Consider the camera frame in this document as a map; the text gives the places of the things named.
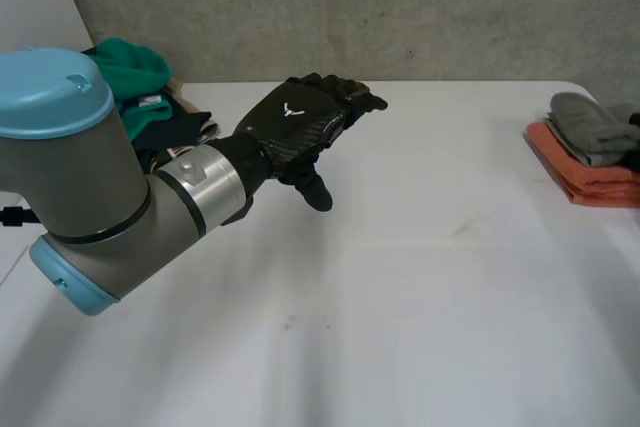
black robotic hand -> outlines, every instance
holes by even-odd
[[[325,212],[333,200],[315,170],[319,154],[365,113],[386,108],[360,82],[335,75],[292,77],[256,105],[232,137],[257,142],[268,176],[294,186],[311,207]]]

red towel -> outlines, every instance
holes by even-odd
[[[575,204],[640,207],[640,175],[624,167],[582,165],[542,122],[527,127],[531,142],[551,164]]]

black cable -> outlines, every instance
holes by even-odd
[[[31,209],[5,207],[0,211],[0,222],[4,227],[22,227],[22,224],[39,224],[40,220]]]

light blue cap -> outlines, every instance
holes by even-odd
[[[0,137],[53,139],[93,127],[113,108],[98,66],[65,49],[0,54]]]
[[[62,257],[44,237],[38,237],[29,251],[31,260],[73,305],[86,315],[98,315],[120,302]]]

wrist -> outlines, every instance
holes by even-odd
[[[262,183],[273,176],[271,162],[260,143],[248,134],[233,134],[207,142],[231,163],[250,199]]]

